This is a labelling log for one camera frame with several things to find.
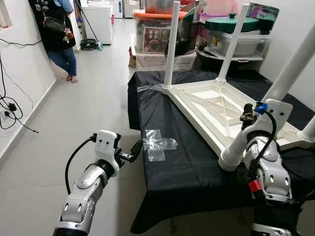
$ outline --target woman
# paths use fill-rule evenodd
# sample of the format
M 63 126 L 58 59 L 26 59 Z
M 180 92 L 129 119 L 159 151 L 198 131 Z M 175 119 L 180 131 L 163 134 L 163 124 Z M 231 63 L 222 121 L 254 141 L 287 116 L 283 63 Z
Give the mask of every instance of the woman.
M 74 37 L 66 33 L 55 33 L 44 26 L 44 16 L 53 17 L 65 22 L 67 33 L 72 32 L 68 15 L 73 11 L 69 0 L 29 0 L 34 12 L 44 47 L 48 57 L 59 67 L 68 72 L 67 81 L 74 84 L 78 82 L 76 58 L 72 47 L 75 45 Z

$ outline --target tiled floor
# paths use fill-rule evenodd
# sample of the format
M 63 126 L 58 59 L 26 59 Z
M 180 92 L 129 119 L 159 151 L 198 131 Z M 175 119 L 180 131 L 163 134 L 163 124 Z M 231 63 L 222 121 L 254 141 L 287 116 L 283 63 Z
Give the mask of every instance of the tiled floor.
M 79 83 L 59 80 L 31 127 L 0 171 L 0 235 L 49 236 L 66 198 L 64 167 L 73 150 L 93 132 L 108 129 L 123 135 L 125 151 L 139 139 L 128 129 L 127 66 L 129 34 L 133 20 L 115 21 L 112 46 L 102 52 L 77 54 Z M 70 169 L 74 181 L 94 161 L 94 145 L 79 152 Z M 127 164 L 109 181 L 98 202 L 91 236 L 129 236 L 130 226 L 145 194 L 142 160 Z M 312 203 L 302 215 L 304 236 L 311 233 Z M 236 209 L 174 218 L 177 230 L 171 233 L 170 220 L 161 222 L 145 236 L 249 236 L 251 211 Z

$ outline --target blue connector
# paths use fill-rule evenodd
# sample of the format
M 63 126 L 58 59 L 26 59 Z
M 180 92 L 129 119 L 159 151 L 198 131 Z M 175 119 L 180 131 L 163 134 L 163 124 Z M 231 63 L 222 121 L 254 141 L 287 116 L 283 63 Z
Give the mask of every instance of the blue connector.
M 264 103 L 264 104 L 262 104 L 262 106 L 257 107 L 255 109 L 255 111 L 258 112 L 261 115 L 263 115 L 265 113 L 265 111 L 267 111 L 267 110 L 268 110 L 268 104 L 267 103 Z

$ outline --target black tablecloth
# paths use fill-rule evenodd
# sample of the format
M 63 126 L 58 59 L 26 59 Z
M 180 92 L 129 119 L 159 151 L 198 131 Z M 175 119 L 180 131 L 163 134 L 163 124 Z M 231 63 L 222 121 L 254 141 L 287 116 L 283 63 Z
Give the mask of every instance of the black tablecloth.
M 173 83 L 216 77 L 217 74 L 204 71 L 174 72 Z M 221 170 L 217 155 L 166 95 L 151 89 L 136 90 L 141 86 L 161 84 L 163 78 L 164 72 L 136 72 L 128 84 L 130 127 L 141 130 L 142 138 L 146 137 L 145 130 L 159 129 L 162 138 L 173 138 L 178 143 L 176 150 L 165 151 L 165 161 L 150 162 L 144 152 L 147 193 L 131 227 L 134 234 L 178 215 L 252 205 L 243 164 L 233 173 Z M 227 81 L 255 100 L 260 100 L 271 85 L 254 71 L 234 73 Z M 303 129 L 314 112 L 291 95 L 284 101 L 294 106 L 288 122 Z M 282 153 L 282 158 L 293 171 L 315 179 L 314 149 L 292 149 Z M 314 187 L 307 180 L 290 177 L 297 199 Z

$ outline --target blue jeans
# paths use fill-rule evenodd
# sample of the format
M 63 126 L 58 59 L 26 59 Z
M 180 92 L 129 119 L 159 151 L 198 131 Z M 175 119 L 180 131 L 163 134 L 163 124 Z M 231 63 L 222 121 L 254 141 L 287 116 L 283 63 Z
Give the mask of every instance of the blue jeans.
M 50 60 L 70 75 L 77 75 L 77 61 L 72 48 L 60 51 L 47 51 L 47 55 Z

